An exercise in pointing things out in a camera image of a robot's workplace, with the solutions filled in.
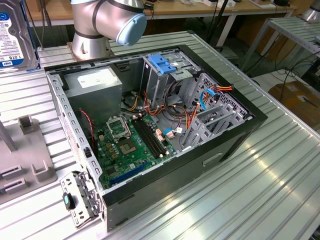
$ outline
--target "wd hard drive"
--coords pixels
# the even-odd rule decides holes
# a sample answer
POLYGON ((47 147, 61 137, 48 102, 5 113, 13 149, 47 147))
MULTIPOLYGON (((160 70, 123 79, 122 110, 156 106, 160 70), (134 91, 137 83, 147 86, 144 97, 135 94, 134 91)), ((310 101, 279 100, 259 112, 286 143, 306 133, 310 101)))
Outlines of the wd hard drive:
POLYGON ((0 1, 0 73, 40 68, 22 0, 0 1))

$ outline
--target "table leg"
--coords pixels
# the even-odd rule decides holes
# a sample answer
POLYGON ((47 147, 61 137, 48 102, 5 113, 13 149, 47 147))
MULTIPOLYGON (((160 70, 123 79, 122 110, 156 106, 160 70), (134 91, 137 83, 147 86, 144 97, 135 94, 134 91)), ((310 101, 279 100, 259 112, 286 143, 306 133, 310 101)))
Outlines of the table leg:
POLYGON ((244 61, 242 66, 240 67, 240 69, 242 71, 245 71, 245 67, 248 65, 248 62, 252 56, 252 54, 254 53, 254 51, 256 50, 258 44, 260 43, 261 39, 263 38, 263 36, 266 33, 267 28, 269 27, 269 20, 265 20, 264 24, 262 25, 258 35, 255 37, 251 47, 249 48, 248 52, 246 53, 245 57, 244 57, 244 61))
MULTIPOLYGON (((292 13, 293 13, 293 11, 288 11, 288 12, 284 15, 284 17, 285 17, 285 18, 289 18, 289 17, 291 17, 292 13)), ((278 33, 277 31, 275 31, 275 32, 273 33, 273 35, 270 37, 268 43, 265 45, 264 49, 262 50, 262 52, 261 52, 261 54, 260 54, 261 56, 263 56, 263 55, 268 51, 268 49, 271 47, 271 45, 272 45, 272 44, 274 43, 274 41, 277 39, 278 35, 279 35, 279 33, 278 33)))
POLYGON ((235 19, 236 19, 237 15, 233 14, 233 15, 230 15, 228 17, 228 20, 226 21, 225 23, 225 26, 223 28, 223 31, 220 35, 220 38, 218 40, 218 43, 216 44, 217 47, 222 47, 225 43, 225 40, 227 39, 227 36, 230 32, 230 29, 232 27, 232 25, 234 24, 235 22, 235 19))

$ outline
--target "blue latch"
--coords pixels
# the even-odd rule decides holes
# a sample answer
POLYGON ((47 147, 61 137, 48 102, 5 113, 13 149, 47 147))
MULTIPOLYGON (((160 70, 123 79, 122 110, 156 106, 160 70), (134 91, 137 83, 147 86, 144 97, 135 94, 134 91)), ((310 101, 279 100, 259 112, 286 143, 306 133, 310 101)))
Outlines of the blue latch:
POLYGON ((150 55, 149 60, 160 71, 161 74, 169 74, 177 70, 174 66, 171 66, 169 61, 160 54, 150 55))

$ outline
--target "metal shelf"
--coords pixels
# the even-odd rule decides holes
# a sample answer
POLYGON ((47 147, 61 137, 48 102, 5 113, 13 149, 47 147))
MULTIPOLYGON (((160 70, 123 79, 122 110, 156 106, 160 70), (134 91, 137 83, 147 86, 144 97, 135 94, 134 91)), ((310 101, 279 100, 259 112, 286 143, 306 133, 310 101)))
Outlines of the metal shelf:
POLYGON ((273 28, 277 31, 270 41, 268 42, 266 48, 270 48, 272 42, 276 39, 278 34, 286 36, 288 39, 291 39, 296 44, 300 45, 302 48, 308 50, 310 53, 315 54, 320 57, 320 43, 315 41, 316 36, 320 36, 320 22, 318 23, 309 23, 304 21, 299 17, 280 17, 280 18, 269 18, 265 21, 258 35, 254 39, 251 47, 249 48, 247 54, 245 55, 241 69, 244 70, 248 65, 248 62, 256 50, 261 39, 265 35, 268 27, 273 28))
MULTIPOLYGON (((115 54, 186 44, 258 106, 268 119, 228 160, 114 231, 97 219, 79 230, 59 181, 0 205, 0 233, 10 239, 307 239, 320 224, 320 136, 195 34, 143 37, 115 54)), ((73 62, 63 47, 40 51, 42 66, 73 62)), ((58 178, 77 169, 43 70, 0 76, 4 124, 40 121, 58 178)))

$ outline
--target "pcie slot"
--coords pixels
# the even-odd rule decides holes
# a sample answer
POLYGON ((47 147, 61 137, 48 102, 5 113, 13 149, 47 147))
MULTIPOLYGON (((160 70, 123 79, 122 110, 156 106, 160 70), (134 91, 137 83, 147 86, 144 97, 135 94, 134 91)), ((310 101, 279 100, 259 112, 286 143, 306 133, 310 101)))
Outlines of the pcie slot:
POLYGON ((113 185, 113 184, 117 184, 119 182, 122 182, 123 180, 126 180, 130 177, 132 177, 133 175, 137 174, 137 173, 140 173, 144 168, 145 168, 145 165, 147 165, 148 162, 145 162, 144 164, 142 164, 141 166, 121 175, 121 176, 118 176, 116 177, 115 179, 112 179, 110 181, 110 184, 113 185))

